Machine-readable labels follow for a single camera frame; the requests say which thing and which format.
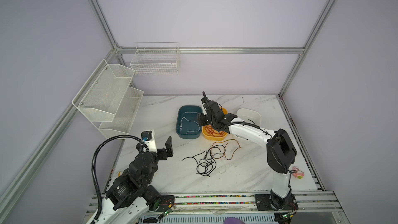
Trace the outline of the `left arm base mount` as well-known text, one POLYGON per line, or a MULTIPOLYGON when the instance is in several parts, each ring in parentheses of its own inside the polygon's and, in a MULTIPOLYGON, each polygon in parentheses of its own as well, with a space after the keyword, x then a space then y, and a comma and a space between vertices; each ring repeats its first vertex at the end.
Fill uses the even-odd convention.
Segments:
POLYGON ((160 195, 149 202, 149 212, 164 212, 175 204, 174 195, 160 195))

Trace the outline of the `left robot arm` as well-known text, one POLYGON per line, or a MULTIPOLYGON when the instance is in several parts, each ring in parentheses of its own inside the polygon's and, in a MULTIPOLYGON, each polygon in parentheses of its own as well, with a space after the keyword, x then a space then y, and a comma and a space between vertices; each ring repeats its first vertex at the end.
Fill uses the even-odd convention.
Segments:
POLYGON ((152 180, 158 170, 159 161, 174 155, 172 137, 164 148, 157 148, 152 131, 144 131, 141 137, 129 134, 116 135, 106 139, 95 150, 91 162, 91 175, 97 197, 97 211, 88 220, 89 224, 135 224, 142 215, 157 210, 161 194, 153 187, 152 180), (96 161, 100 150, 118 139, 137 141, 138 154, 102 197, 96 175, 96 161))

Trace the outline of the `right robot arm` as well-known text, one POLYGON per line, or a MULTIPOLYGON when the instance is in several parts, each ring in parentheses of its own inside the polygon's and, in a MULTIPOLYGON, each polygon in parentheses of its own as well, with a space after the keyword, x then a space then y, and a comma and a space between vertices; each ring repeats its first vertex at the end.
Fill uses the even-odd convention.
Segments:
POLYGON ((279 211, 292 203, 291 166, 297 151, 289 134, 284 129, 277 131, 262 128, 252 122, 243 121, 235 114, 224 114, 220 105, 210 100, 205 92, 201 99, 203 113, 198 114, 202 126, 211 125, 214 130, 233 134, 266 149, 266 161, 273 171, 270 190, 270 208, 279 211))

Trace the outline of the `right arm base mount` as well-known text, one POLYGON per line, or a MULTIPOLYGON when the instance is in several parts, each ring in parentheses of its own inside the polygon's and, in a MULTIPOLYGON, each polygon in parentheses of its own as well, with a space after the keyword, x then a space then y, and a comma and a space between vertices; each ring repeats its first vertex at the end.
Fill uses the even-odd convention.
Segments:
POLYGON ((259 211, 297 211, 299 209, 295 196, 288 192, 285 198, 281 198, 272 191, 270 194, 256 194, 255 203, 259 211))

